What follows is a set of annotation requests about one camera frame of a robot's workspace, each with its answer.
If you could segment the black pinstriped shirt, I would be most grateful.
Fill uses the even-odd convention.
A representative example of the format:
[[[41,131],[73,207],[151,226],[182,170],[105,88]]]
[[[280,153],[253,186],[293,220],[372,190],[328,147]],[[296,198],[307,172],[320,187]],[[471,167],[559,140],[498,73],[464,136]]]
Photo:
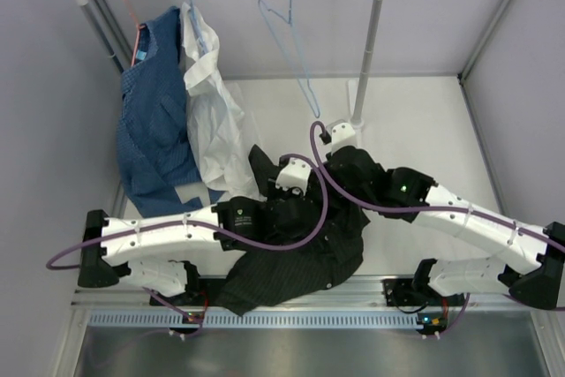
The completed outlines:
[[[265,201],[243,196],[215,207],[221,227],[244,238],[265,243],[264,215],[268,192],[284,162],[273,163],[259,147],[248,155],[255,182]],[[216,233],[225,251],[241,250],[241,256],[225,279],[216,302],[242,316],[259,306],[276,306],[293,298],[331,289],[349,279],[363,262],[363,229],[369,219],[360,207],[339,198],[334,191],[324,199],[316,176],[311,175],[306,194],[321,207],[328,205],[326,221],[317,236],[298,249],[273,252],[257,249]]]

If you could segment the blue wire hanger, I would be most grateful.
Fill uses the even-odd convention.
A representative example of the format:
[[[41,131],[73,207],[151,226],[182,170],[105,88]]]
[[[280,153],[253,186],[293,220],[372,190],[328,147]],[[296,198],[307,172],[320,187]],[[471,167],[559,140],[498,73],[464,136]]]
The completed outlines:
[[[257,1],[263,18],[276,47],[288,65],[292,78],[297,82],[313,117],[321,117],[317,94],[312,86],[311,73],[305,61],[301,39],[295,26],[293,0],[288,0],[286,12],[272,8],[265,0]]]

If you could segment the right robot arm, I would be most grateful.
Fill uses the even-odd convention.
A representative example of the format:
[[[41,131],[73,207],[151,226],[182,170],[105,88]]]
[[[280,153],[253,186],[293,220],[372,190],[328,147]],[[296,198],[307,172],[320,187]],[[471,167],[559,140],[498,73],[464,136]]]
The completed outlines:
[[[411,283],[418,302],[463,293],[501,294],[535,309],[563,310],[563,223],[538,226],[510,219],[417,170],[386,170],[353,146],[329,154],[324,167],[337,191],[359,206],[438,230],[486,253],[478,259],[420,261]]]

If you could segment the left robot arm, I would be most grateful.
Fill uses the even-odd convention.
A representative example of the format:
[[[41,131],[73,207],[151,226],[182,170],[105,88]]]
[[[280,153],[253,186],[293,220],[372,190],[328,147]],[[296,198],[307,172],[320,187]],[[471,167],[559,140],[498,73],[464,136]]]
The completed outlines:
[[[199,297],[200,276],[193,264],[174,254],[294,251],[320,232],[327,213],[326,195],[314,200],[297,188],[271,200],[235,197],[185,214],[140,220],[91,211],[78,285],[102,289],[125,283],[190,305]]]

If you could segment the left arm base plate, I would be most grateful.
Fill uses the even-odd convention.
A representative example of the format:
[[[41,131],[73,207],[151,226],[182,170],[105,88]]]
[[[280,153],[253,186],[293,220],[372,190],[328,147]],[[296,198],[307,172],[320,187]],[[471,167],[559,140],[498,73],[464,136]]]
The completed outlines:
[[[196,283],[190,283],[186,291],[173,297],[165,297],[157,293],[167,303],[176,307],[181,306],[204,306],[205,304],[215,306],[225,280],[221,278],[200,278]]]

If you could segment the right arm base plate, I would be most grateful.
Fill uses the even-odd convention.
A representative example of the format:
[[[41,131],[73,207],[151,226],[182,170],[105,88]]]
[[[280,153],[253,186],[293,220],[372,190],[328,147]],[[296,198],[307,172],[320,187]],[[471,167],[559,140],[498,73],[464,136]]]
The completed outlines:
[[[449,311],[463,306],[465,295],[448,297],[425,287],[414,289],[410,278],[388,278],[382,283],[387,306],[394,307],[401,313],[415,315],[421,336],[438,338],[449,328]]]

